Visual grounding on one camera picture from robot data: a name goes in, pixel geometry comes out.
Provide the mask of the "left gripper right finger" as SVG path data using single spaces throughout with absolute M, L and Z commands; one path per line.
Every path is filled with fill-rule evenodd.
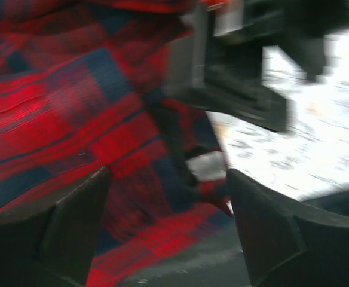
M 349 190 L 297 201 L 227 173 L 253 286 L 349 286 Z

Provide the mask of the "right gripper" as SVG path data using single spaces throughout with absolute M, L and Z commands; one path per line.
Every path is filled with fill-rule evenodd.
M 287 100 L 262 85 L 263 49 L 280 47 L 314 82 L 324 71 L 324 37 L 349 29 L 349 1 L 197 3 L 192 34 L 170 43 L 164 92 L 181 102 L 284 132 Z

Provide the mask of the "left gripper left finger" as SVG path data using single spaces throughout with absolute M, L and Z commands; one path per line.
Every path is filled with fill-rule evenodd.
M 0 286 L 85 286 L 111 176 L 105 167 L 0 213 Z

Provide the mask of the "red plaid skirt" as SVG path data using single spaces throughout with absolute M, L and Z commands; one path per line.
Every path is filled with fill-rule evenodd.
M 232 223 L 207 114 L 163 93 L 192 1 L 0 1 L 0 213 L 101 167 L 111 185 L 87 286 L 117 286 Z

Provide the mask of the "floral tablecloth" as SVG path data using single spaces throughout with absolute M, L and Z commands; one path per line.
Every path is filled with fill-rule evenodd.
M 298 200 L 349 188 L 349 31 L 326 43 L 329 66 L 315 84 L 279 48 L 265 50 L 264 83 L 289 101 L 285 133 L 209 114 L 231 167 Z

